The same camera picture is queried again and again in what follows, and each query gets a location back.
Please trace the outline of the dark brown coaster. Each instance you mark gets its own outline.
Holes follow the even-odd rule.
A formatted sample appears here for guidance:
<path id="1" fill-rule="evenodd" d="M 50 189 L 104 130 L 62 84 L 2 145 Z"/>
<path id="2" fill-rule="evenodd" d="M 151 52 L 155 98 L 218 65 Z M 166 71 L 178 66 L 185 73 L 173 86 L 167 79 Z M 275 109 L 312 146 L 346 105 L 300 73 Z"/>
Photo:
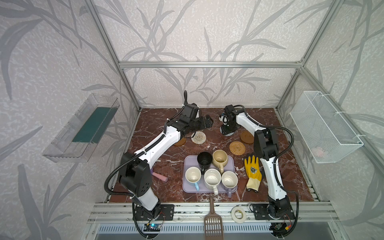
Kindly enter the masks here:
<path id="1" fill-rule="evenodd" d="M 243 131 L 240 134 L 240 139 L 243 143 L 248 145 L 252 145 L 254 143 L 254 136 L 248 131 Z"/>

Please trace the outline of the grey round coaster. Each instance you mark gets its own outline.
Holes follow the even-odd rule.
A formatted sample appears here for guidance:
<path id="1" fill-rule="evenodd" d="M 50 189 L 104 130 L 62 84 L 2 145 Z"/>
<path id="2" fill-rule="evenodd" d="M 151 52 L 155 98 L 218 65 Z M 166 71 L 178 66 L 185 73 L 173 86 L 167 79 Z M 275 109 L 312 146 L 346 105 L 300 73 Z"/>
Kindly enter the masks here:
<path id="1" fill-rule="evenodd" d="M 236 131 L 234 131 L 234 132 L 226 132 L 226 131 L 224 131 L 224 132 L 221 132 L 224 136 L 226 136 L 226 137 L 229 137 L 229 136 L 232 136 L 233 134 L 235 134 L 236 133 Z"/>

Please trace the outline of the white mug blue handle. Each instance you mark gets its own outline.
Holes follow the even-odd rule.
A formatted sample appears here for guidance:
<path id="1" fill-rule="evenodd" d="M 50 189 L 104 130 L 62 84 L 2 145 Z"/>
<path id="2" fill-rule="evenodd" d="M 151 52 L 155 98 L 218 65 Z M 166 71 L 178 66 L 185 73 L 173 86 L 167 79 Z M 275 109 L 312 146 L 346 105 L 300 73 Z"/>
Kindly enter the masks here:
<path id="1" fill-rule="evenodd" d="M 201 171 L 197 167 L 190 167 L 186 170 L 186 180 L 194 186 L 197 192 L 200 191 L 199 181 L 201 179 Z"/>

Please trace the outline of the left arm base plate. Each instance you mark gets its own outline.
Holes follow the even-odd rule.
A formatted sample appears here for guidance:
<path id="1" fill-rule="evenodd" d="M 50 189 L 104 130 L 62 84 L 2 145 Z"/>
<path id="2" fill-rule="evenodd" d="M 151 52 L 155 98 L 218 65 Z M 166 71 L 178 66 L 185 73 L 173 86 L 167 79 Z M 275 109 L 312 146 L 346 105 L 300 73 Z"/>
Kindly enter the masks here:
<path id="1" fill-rule="evenodd" d="M 172 221 L 174 218 L 175 205 L 157 204 L 153 210 L 147 210 L 134 204 L 133 213 L 137 221 Z"/>

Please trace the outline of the beige mug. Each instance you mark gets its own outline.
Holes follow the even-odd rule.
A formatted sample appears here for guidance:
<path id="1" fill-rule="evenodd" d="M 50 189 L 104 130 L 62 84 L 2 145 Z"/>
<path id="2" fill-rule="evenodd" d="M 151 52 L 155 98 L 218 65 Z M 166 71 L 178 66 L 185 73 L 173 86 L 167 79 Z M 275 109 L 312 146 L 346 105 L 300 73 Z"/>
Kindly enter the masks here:
<path id="1" fill-rule="evenodd" d="M 219 170 L 221 175 L 224 173 L 224 167 L 228 163 L 228 155 L 223 150 L 216 150 L 213 153 L 213 165 Z"/>

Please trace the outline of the white woven coaster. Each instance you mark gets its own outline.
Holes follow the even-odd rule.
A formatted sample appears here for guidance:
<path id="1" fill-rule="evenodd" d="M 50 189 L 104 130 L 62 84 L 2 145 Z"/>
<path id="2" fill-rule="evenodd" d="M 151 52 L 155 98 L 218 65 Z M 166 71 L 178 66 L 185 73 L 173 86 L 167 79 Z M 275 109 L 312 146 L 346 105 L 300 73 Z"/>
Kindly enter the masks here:
<path id="1" fill-rule="evenodd" d="M 205 133 L 201 131 L 197 131 L 194 136 L 191 138 L 192 142 L 201 145 L 207 140 L 207 136 Z"/>

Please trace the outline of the tan wicker coaster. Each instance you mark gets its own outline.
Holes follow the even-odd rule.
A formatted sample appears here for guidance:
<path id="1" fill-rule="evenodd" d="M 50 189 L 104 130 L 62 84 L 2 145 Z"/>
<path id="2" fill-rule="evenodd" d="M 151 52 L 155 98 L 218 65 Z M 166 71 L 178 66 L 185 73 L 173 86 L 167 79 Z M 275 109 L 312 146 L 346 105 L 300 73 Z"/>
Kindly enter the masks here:
<path id="1" fill-rule="evenodd" d="M 236 156 L 241 156 L 246 152 L 246 147 L 242 142 L 234 141 L 230 143 L 230 152 Z"/>

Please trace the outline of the amber brown coaster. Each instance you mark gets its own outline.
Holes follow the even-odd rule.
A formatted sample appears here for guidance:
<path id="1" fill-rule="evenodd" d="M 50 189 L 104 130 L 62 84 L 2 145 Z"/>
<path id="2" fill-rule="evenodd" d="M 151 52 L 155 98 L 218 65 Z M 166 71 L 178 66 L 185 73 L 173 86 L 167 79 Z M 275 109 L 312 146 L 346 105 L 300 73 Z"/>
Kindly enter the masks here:
<path id="1" fill-rule="evenodd" d="M 183 146 L 183 145 L 186 143 L 186 141 L 187 141 L 186 138 L 181 138 L 178 142 L 176 142 L 176 143 L 174 144 L 174 146 L 177 146 L 177 147 L 179 147 L 179 146 Z"/>

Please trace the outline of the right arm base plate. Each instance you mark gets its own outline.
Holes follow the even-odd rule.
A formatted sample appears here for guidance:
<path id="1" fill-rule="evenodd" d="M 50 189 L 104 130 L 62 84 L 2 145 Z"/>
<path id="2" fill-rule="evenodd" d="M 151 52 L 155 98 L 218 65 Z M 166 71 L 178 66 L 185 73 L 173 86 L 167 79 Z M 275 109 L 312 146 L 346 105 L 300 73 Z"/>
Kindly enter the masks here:
<path id="1" fill-rule="evenodd" d="M 271 204 L 250 204 L 250 210 L 256 220 L 295 220 L 292 207 L 278 208 Z"/>

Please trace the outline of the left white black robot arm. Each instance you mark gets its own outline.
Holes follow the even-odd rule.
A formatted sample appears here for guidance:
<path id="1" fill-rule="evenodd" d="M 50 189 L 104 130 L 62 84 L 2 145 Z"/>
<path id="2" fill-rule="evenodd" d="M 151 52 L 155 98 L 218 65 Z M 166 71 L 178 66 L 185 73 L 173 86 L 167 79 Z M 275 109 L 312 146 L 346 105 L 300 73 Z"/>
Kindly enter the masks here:
<path id="1" fill-rule="evenodd" d="M 209 115 L 200 115 L 200 108 L 196 104 L 184 104 L 175 116 L 166 120 L 163 131 L 155 139 L 129 158 L 122 158 L 121 164 L 105 180 L 105 191 L 110 195 L 129 196 L 136 205 L 147 211 L 157 209 L 160 201 L 151 187 L 153 165 L 187 134 L 209 129 L 213 124 Z M 122 173 L 121 185 L 127 192 L 114 192 L 109 188 L 110 180 L 118 172 Z"/>

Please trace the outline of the black mug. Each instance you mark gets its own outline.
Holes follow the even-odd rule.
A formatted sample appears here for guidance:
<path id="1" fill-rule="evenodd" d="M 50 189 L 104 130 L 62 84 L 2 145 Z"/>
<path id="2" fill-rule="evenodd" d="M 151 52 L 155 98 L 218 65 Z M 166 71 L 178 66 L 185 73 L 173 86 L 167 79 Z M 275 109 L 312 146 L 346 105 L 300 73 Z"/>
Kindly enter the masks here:
<path id="1" fill-rule="evenodd" d="M 209 152 L 201 152 L 197 156 L 197 161 L 199 167 L 201 168 L 201 174 L 204 175 L 205 172 L 210 168 L 213 157 Z"/>

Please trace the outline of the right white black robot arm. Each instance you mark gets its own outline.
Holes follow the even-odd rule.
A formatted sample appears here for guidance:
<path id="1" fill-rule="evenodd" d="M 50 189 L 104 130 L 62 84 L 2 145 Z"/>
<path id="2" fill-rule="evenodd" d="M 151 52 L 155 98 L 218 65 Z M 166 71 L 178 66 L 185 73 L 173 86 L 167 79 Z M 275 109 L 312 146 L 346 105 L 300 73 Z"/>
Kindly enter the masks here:
<path id="1" fill-rule="evenodd" d="M 239 128 L 245 128 L 254 137 L 254 152 L 244 159 L 248 176 L 247 191 L 258 192 L 262 181 L 260 166 L 263 166 L 268 184 L 269 206 L 267 213 L 272 219 L 280 219 L 291 210 L 291 203 L 282 182 L 279 170 L 279 158 L 293 145 L 294 136 L 286 128 L 267 126 L 253 119 L 242 105 L 228 105 L 220 115 L 223 123 L 220 131 L 224 136 L 231 136 Z M 290 145 L 279 151 L 279 141 L 276 130 L 286 131 L 291 136 Z"/>

